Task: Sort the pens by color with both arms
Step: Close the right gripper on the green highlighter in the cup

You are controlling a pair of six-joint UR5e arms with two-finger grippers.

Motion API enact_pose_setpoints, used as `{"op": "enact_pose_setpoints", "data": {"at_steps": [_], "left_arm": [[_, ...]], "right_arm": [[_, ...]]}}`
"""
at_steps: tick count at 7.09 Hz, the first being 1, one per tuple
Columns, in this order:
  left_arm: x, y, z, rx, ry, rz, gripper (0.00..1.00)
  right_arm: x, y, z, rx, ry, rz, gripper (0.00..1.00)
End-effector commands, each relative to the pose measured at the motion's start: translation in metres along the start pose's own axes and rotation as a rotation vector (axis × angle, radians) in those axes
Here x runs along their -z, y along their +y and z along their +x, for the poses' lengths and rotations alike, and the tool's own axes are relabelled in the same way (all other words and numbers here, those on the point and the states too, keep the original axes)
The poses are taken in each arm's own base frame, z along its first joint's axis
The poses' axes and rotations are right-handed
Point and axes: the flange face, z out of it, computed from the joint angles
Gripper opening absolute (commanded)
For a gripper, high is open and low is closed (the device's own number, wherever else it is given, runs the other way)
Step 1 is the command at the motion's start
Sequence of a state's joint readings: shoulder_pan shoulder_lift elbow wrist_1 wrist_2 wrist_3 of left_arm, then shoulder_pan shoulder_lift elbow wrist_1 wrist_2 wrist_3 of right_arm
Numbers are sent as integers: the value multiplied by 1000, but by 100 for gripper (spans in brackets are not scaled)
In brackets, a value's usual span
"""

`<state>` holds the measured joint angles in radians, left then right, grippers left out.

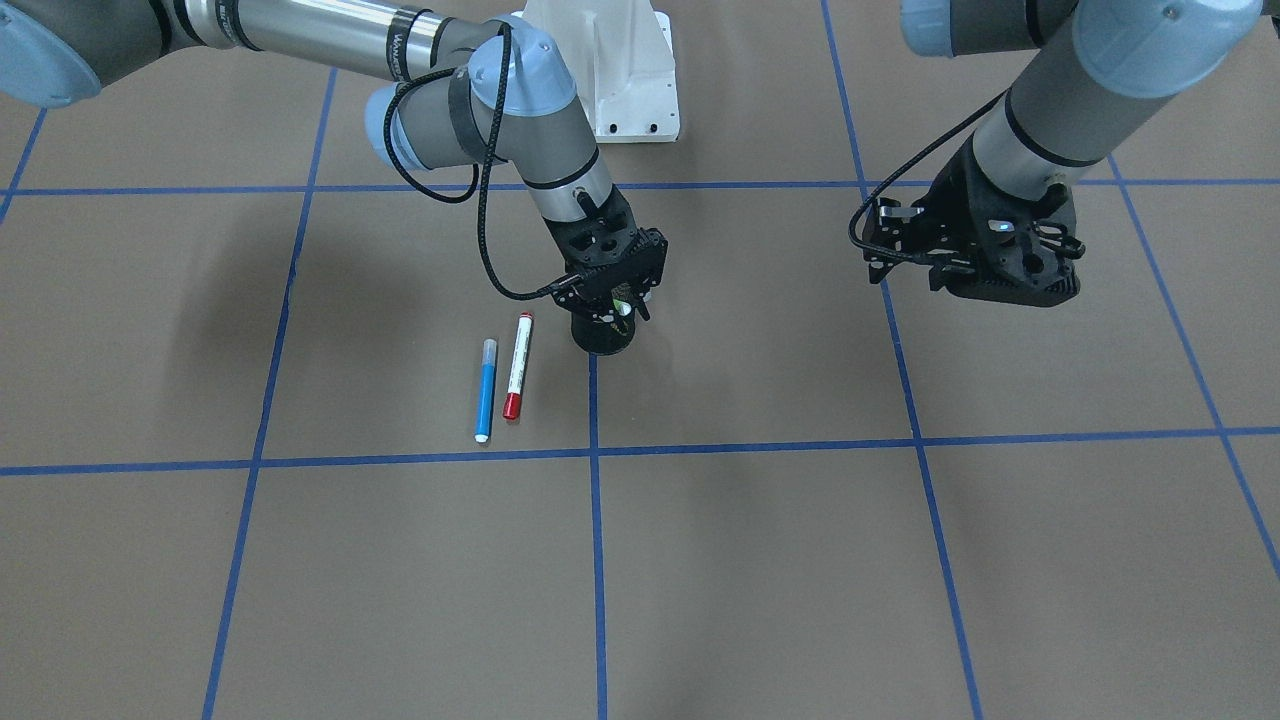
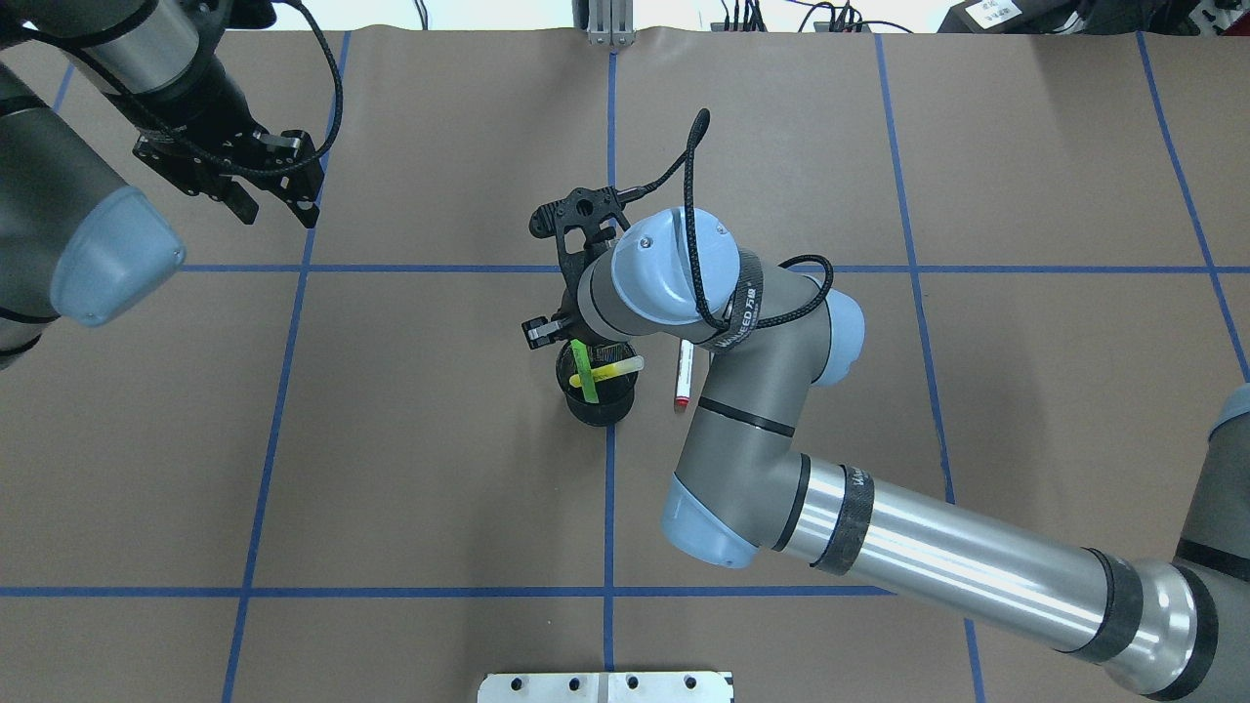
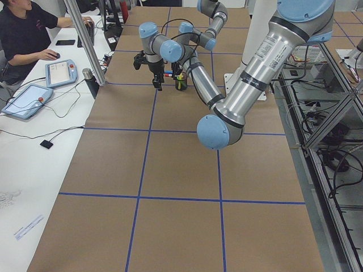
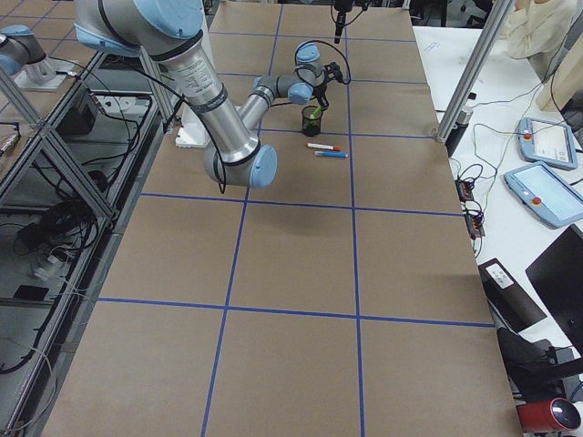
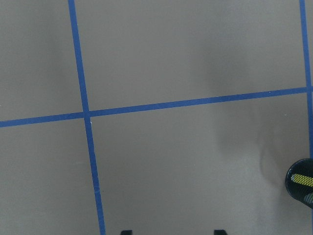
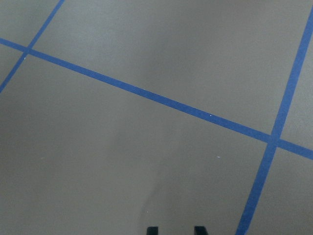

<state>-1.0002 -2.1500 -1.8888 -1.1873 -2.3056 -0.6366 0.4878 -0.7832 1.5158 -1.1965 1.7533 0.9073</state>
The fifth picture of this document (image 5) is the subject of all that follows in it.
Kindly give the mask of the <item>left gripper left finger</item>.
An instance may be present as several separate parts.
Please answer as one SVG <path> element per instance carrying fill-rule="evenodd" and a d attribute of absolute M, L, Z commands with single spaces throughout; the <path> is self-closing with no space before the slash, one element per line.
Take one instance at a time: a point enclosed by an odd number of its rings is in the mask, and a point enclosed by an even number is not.
<path fill-rule="evenodd" d="M 123 230 L 121 231 L 120 235 L 133 235 L 132 230 Z"/>

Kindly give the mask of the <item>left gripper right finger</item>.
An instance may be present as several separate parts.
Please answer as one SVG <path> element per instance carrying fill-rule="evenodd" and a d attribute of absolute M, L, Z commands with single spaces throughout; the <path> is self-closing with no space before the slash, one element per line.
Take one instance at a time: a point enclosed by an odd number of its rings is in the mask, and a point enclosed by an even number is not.
<path fill-rule="evenodd" d="M 214 235 L 227 235 L 225 230 L 214 230 Z"/>

